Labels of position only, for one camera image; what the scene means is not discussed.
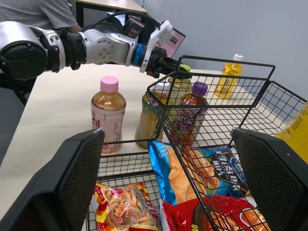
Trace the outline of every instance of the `snack bag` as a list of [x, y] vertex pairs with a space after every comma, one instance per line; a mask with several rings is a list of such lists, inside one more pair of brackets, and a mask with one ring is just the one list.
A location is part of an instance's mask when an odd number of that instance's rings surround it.
[[[162, 201], [161, 217], [166, 223], [163, 224], [164, 231], [213, 231], [207, 216], [200, 205], [198, 199], [171, 205]], [[238, 225], [229, 217], [225, 217], [218, 212], [210, 212], [219, 231], [240, 230]]]
[[[149, 156], [157, 176], [158, 187], [163, 200], [172, 205], [196, 198], [192, 186], [170, 144], [148, 142]], [[197, 149], [186, 151], [205, 182], [207, 195], [246, 194], [242, 167], [229, 148]]]
[[110, 188], [96, 183], [92, 196], [98, 231], [160, 231], [158, 215], [143, 183]]
[[[204, 199], [204, 202], [209, 205], [208, 211], [219, 231], [270, 231], [263, 215], [243, 198], [213, 195]], [[210, 207], [219, 208], [220, 211], [210, 211]], [[164, 231], [213, 231], [197, 199], [178, 205], [163, 201], [161, 217], [166, 221]]]

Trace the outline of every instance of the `blue chip bag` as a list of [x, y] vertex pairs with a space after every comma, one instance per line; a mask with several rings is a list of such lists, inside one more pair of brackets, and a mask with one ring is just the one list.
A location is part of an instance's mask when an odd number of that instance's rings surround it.
[[[171, 145], [150, 141], [148, 150], [162, 199], [176, 205], [196, 198]], [[187, 154], [204, 179], [207, 195], [242, 197], [248, 191], [242, 167], [229, 148], [191, 147]]]

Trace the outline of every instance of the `plastic bottle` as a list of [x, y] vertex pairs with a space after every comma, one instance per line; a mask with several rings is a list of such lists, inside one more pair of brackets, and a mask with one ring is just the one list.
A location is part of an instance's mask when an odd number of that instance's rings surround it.
[[[160, 82], [154, 86], [153, 94], [157, 97], [162, 103], [167, 102], [168, 93], [170, 90], [170, 83]], [[159, 128], [159, 121], [155, 114], [154, 109], [152, 108], [149, 99], [146, 95], [142, 97], [142, 112], [140, 115], [139, 125], [135, 133], [135, 139], [151, 139], [155, 138]], [[160, 130], [157, 141], [161, 142], [163, 138], [163, 129]], [[137, 144], [143, 148], [147, 149], [147, 141], [137, 142]]]
[[[181, 64], [181, 67], [185, 68], [187, 72], [191, 71], [190, 66]], [[172, 83], [173, 77], [168, 78], [168, 82]], [[192, 84], [191, 80], [188, 79], [176, 79], [173, 85], [173, 88], [171, 90], [171, 96], [170, 99], [172, 101], [172, 105], [178, 105], [180, 103], [180, 99], [182, 96], [184, 96], [187, 93], [190, 93], [192, 91]]]
[[[208, 85], [203, 82], [195, 82], [192, 86], [192, 92], [181, 98], [180, 105], [208, 105], [205, 95]], [[205, 119], [206, 109], [204, 108], [183, 108], [177, 111], [174, 121], [174, 129], [176, 134], [175, 142], [180, 138], [181, 143], [191, 146], [197, 138], [198, 131]]]
[[[126, 100], [118, 91], [118, 79], [114, 76], [105, 76], [101, 79], [101, 91], [91, 100], [92, 128], [104, 129], [104, 142], [122, 140], [121, 130]], [[105, 144], [102, 154], [113, 154], [120, 147], [119, 143]]]
[[[243, 61], [243, 56], [240, 54], [235, 54], [233, 60]], [[242, 71], [243, 68], [241, 64], [226, 63], [221, 74], [228, 76], [240, 76]], [[230, 98], [237, 81], [237, 78], [220, 78], [215, 90], [215, 95], [223, 99]]]
[[308, 102], [276, 137], [284, 140], [308, 164], [307, 134]]

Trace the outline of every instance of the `person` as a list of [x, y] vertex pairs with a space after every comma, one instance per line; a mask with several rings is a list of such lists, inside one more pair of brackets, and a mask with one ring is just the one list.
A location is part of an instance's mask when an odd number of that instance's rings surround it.
[[66, 0], [0, 0], [0, 22], [3, 21], [42, 29], [81, 31]]

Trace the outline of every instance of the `black cable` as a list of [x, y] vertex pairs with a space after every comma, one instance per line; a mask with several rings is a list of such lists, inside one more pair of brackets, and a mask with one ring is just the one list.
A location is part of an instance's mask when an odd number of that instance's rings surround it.
[[141, 17], [141, 18], [146, 18], [149, 21], [152, 21], [158, 28], [160, 28], [160, 23], [158, 21], [156, 21], [155, 19], [147, 16], [146, 14], [142, 14], [142, 13], [137, 13], [137, 12], [131, 12], [131, 11], [122, 11], [122, 12], [118, 12], [118, 13], [114, 13], [112, 15], [109, 15], [103, 19], [101, 19], [100, 21], [92, 24], [92, 25], [88, 25], [84, 28], [82, 28], [81, 32], [85, 32], [86, 30], [92, 29], [94, 27], [96, 27], [97, 25], [99, 25], [100, 23], [102, 23], [103, 21], [108, 20], [109, 18], [118, 16], [118, 15], [122, 15], [122, 14], [128, 14], [128, 15], [132, 15], [132, 16], [137, 16], [137, 17]]
[[104, 22], [104, 23], [99, 23], [99, 25], [109, 25], [109, 26], [113, 26], [113, 27], [115, 27], [116, 29], [118, 29], [118, 31], [119, 31], [120, 33], [123, 33], [123, 30], [121, 29], [121, 27], [117, 26], [116, 24]]

